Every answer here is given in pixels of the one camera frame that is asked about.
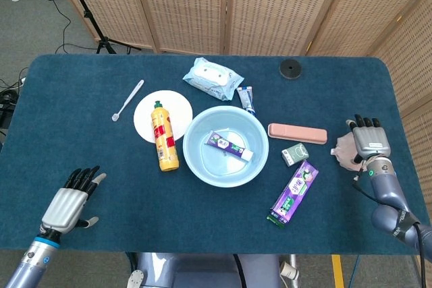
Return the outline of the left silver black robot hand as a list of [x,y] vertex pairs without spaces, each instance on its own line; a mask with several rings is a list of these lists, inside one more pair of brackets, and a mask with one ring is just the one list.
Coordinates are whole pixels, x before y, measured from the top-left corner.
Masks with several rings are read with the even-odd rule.
[[70,174],[42,217],[41,235],[66,234],[76,227],[89,228],[99,221],[98,217],[87,220],[80,218],[86,202],[107,176],[105,173],[97,175],[99,169],[97,165],[93,168],[76,169]]

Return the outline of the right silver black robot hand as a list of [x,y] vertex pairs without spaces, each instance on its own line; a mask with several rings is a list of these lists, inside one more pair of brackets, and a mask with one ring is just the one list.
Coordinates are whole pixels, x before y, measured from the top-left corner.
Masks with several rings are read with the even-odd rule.
[[367,161],[373,156],[389,157],[391,148],[385,130],[381,127],[378,118],[362,118],[355,114],[355,120],[347,119],[346,124],[354,137],[356,156],[354,164]]

